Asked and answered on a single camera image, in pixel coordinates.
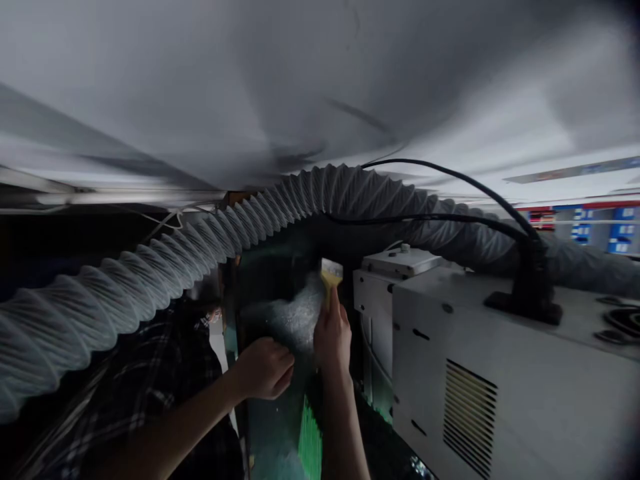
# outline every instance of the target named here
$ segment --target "white machine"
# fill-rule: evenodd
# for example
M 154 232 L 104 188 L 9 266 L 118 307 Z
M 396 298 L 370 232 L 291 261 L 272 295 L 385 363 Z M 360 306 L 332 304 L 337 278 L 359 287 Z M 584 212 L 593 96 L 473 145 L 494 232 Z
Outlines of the white machine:
M 365 258 L 354 286 L 365 392 L 440 480 L 625 478 L 640 349 L 594 336 L 616 308 L 602 295 L 556 288 L 564 316 L 546 325 L 483 305 L 511 280 L 415 249 Z

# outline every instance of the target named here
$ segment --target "paint brush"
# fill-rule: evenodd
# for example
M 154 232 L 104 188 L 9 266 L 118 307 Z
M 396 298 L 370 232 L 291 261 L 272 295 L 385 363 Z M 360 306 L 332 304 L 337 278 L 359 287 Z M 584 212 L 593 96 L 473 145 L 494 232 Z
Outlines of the paint brush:
M 331 288 L 337 287 L 342 282 L 343 276 L 342 265 L 328 259 L 322 259 L 322 262 L 320 262 L 320 277 L 327 290 L 325 308 L 328 309 L 331 302 Z

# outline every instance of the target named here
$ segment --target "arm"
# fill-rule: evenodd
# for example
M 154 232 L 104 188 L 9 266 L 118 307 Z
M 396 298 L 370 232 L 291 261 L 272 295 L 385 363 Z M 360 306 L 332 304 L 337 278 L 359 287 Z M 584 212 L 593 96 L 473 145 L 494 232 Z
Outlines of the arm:
M 330 308 L 320 313 L 313 336 L 323 383 L 323 477 L 370 480 L 349 374 L 350 346 L 351 328 L 347 312 L 340 304 L 334 287 Z
M 275 399 L 293 375 L 293 355 L 272 338 L 252 343 L 238 362 L 194 398 L 140 428 L 96 471 L 97 479 L 166 479 L 232 408 L 249 397 Z

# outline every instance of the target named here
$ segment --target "yellow brush handle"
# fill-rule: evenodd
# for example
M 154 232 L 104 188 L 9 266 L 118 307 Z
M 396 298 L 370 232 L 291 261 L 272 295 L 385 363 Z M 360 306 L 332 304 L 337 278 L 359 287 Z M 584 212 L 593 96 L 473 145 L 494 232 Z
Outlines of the yellow brush handle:
M 328 271 L 321 271 L 320 277 L 322 278 L 322 283 L 325 284 L 325 288 L 327 293 L 325 295 L 325 308 L 329 310 L 331 306 L 331 288 L 337 287 L 342 282 L 342 277 L 336 277 L 334 274 Z

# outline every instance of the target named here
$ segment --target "plaid shirt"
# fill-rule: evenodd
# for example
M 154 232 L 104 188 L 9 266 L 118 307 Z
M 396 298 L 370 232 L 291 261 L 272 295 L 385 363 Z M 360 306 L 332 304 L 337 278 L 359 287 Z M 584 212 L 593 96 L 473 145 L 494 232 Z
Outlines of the plaid shirt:
M 221 375 L 209 330 L 182 315 L 182 302 L 158 312 L 113 353 L 14 471 L 19 479 L 78 479 L 148 420 L 188 400 Z M 242 479 L 242 454 L 229 416 L 190 452 L 171 478 Z

